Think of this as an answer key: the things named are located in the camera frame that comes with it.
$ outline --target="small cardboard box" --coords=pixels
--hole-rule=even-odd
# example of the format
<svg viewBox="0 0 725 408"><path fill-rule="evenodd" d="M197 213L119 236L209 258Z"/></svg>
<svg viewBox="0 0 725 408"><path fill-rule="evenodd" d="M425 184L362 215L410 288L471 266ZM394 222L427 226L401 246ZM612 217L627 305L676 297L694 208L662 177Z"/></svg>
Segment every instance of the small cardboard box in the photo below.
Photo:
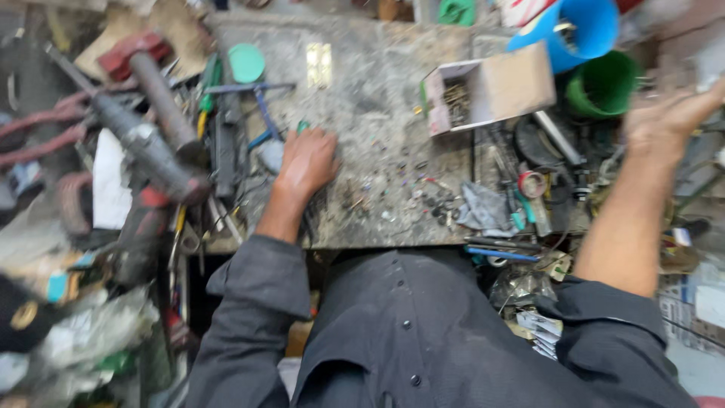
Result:
<svg viewBox="0 0 725 408"><path fill-rule="evenodd" d="M462 79L470 97L468 123L452 127L445 83ZM458 132L542 110L556 102L554 78L543 41L482 60L440 65L420 83L428 132Z"/></svg>

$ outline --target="black shirt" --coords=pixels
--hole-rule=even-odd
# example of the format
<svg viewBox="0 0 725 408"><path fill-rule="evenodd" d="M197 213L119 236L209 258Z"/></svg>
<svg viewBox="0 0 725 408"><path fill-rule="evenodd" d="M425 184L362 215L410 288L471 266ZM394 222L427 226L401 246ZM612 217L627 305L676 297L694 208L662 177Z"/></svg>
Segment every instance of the black shirt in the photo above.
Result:
<svg viewBox="0 0 725 408"><path fill-rule="evenodd" d="M289 401L277 363L309 318L302 250L253 236L210 280L223 291L187 407L696 407L668 369L652 299L568 278L559 362L511 333L470 267L414 250L346 261L328 276Z"/></svg>

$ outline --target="dusty workbench surface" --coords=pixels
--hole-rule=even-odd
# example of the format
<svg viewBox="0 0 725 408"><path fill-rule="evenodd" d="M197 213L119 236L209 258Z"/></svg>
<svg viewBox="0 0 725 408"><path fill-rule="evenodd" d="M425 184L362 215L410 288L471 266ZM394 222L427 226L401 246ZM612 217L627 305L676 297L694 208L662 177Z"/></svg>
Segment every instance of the dusty workbench surface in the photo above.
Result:
<svg viewBox="0 0 725 408"><path fill-rule="evenodd" d="M471 133L428 136L425 116L416 113L419 84L442 63L501 52L504 36L453 25L253 12L217 13L206 23L223 55L238 43L254 44L265 56L265 81L297 85L265 94L282 134L306 120L339 136L343 164L336 181L313 198L317 237L311 244L305 238L303 246L442 245L462 243L471 234L450 219L441 225L426 200L413 198L417 190L436 200L448 195L427 178L458 196L482 154L473 148ZM253 98L242 99L251 140L265 125ZM269 183L256 177L243 188L241 209L251 228L261 217ZM448 206L462 203L457 198Z"/></svg>

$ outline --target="red hammer head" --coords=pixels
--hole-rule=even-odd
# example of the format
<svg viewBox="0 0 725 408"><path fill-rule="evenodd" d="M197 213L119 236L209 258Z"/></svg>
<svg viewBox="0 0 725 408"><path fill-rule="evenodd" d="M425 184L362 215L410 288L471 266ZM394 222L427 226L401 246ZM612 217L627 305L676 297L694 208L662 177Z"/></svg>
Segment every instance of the red hammer head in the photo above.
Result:
<svg viewBox="0 0 725 408"><path fill-rule="evenodd" d="M171 53L171 47L163 37L151 30L118 41L110 51L98 57L99 65L114 81L124 81L131 76L128 60L136 52L148 52L156 61Z"/></svg>

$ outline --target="sleeve cuff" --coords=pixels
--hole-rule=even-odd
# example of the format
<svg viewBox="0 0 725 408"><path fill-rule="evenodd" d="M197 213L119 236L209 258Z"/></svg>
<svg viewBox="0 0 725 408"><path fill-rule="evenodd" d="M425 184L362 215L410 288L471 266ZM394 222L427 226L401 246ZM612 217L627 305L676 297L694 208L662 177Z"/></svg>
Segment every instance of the sleeve cuff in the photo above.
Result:
<svg viewBox="0 0 725 408"><path fill-rule="evenodd" d="M272 237L252 235L210 277L207 292L310 318L304 253L299 246Z"/></svg>
<svg viewBox="0 0 725 408"><path fill-rule="evenodd" d="M651 298L615 289L601 282L567 276L556 290L558 301L539 296L539 312L565 325L610 320L639 327L666 346L660 309Z"/></svg>

